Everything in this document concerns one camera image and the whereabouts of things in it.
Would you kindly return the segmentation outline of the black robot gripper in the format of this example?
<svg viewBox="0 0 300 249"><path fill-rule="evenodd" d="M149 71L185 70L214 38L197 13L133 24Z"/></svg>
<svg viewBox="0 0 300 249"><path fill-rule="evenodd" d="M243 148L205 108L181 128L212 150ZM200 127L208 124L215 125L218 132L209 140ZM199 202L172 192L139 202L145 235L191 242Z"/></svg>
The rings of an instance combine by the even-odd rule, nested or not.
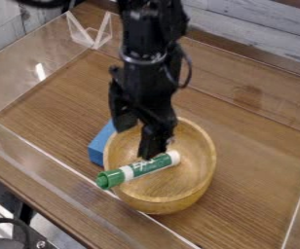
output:
<svg viewBox="0 0 300 249"><path fill-rule="evenodd" d="M108 106L116 132L137 123L137 155L149 160L173 137L172 94L180 87L181 49L188 17L180 0L117 0L123 24L121 66L109 68Z"/></svg>

